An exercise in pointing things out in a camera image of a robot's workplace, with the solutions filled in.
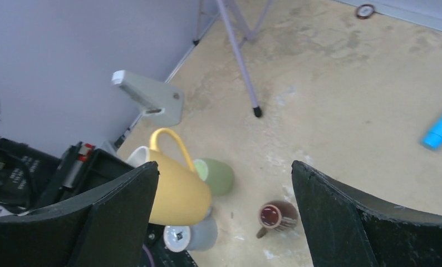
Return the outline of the yellow mug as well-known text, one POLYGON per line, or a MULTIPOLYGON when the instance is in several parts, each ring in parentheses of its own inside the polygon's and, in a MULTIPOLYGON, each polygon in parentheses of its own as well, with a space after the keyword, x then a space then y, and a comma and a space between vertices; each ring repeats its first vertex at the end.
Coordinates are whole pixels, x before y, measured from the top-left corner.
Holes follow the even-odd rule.
POLYGON ((159 181, 149 223, 190 226, 201 222, 212 204, 211 190, 199 177, 187 148, 175 131, 169 128, 155 130, 150 136, 149 146, 138 147, 126 163, 138 167, 151 161, 158 164, 159 181), (161 134, 174 139, 187 166, 163 154, 158 145, 161 134))

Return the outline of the brown mug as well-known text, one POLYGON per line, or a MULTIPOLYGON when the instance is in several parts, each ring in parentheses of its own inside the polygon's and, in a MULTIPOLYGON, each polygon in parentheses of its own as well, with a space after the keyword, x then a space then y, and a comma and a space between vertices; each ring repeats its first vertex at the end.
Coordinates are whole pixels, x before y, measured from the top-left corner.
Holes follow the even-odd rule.
POLYGON ((288 201, 273 200, 265 203, 258 211, 261 225, 256 238, 264 237, 269 231, 285 232, 294 229, 299 221, 299 214, 293 204, 288 201))

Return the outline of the green mug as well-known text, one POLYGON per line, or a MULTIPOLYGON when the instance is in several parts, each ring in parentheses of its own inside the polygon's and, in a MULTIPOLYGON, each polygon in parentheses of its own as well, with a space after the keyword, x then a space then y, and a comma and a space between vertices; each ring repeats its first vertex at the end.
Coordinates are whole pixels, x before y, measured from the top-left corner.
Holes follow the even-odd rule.
POLYGON ((199 177, 209 186, 213 196, 228 194, 234 185, 234 171, 226 164, 215 159, 195 159, 194 167, 199 177))

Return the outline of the light grey mug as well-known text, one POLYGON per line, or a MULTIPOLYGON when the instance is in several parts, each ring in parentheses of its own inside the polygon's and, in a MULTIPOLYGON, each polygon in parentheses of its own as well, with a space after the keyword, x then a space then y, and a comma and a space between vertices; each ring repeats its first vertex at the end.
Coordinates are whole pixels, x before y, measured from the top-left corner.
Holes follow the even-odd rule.
POLYGON ((172 252, 206 251, 218 237, 216 220, 208 216, 196 225, 166 226, 163 232, 165 246, 172 252))

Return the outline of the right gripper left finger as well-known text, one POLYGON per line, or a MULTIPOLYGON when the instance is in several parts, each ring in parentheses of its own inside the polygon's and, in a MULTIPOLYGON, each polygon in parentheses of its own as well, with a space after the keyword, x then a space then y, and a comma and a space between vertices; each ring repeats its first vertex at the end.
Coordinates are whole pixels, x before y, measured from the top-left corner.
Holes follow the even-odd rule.
POLYGON ((156 162, 27 215, 0 217, 0 266, 138 266, 156 162))

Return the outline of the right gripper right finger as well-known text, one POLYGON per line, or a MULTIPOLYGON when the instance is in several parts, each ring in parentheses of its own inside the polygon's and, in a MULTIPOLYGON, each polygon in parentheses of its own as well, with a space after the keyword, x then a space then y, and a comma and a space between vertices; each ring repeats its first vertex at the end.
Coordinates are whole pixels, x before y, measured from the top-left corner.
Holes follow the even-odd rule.
POLYGON ((442 266, 442 215, 410 209, 292 163, 314 266, 442 266))

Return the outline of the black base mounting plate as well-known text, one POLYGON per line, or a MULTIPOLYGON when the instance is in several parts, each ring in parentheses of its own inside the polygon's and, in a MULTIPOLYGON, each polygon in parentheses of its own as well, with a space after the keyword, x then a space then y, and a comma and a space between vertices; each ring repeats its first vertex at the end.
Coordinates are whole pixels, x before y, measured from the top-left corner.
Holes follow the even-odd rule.
MULTIPOLYGON (((77 165, 82 144, 71 146, 61 158, 25 144, 0 138, 0 217, 27 215, 110 182, 135 169, 100 149, 77 169, 73 188, 65 178, 77 165)), ((138 266, 195 266, 188 252, 170 252, 161 240, 162 228, 148 222, 138 266)))

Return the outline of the tripod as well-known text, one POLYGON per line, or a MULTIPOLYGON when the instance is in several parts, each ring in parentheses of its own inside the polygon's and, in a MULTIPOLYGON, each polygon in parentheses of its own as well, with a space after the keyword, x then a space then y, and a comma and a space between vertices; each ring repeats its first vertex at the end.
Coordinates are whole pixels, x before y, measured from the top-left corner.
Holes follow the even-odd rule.
POLYGON ((267 1, 261 15, 259 16, 254 28, 249 28, 247 21, 245 20, 244 16, 242 15, 239 6, 236 4, 235 1, 216 1, 216 4, 218 6, 218 14, 212 14, 208 11, 204 10, 204 1, 199 0, 198 1, 198 14, 197 14, 197 27, 195 31, 195 37, 193 39, 193 45, 197 46, 202 39, 202 19, 203 17, 210 17, 213 19, 221 18, 225 29, 228 34, 228 38, 230 41, 230 44, 232 45, 232 49, 234 52, 234 55, 237 59, 240 72, 243 76, 249 98, 252 104, 252 109, 255 117, 261 118, 263 116, 262 109, 260 105, 258 104, 256 93, 254 91, 254 87, 249 75, 249 72, 247 70, 247 67, 244 62, 243 54, 241 52, 241 48, 246 42, 252 42, 262 24, 262 22, 265 19, 265 16, 267 12, 269 11, 273 1, 269 0, 267 1))

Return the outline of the grey clamp bracket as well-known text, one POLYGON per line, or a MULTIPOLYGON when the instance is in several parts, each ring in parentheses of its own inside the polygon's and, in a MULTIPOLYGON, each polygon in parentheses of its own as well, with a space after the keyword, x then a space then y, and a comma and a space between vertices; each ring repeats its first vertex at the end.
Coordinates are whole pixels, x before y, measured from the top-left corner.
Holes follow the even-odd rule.
POLYGON ((127 70, 113 73, 113 85, 139 105, 141 115, 161 127, 181 122, 184 92, 177 87, 127 70))

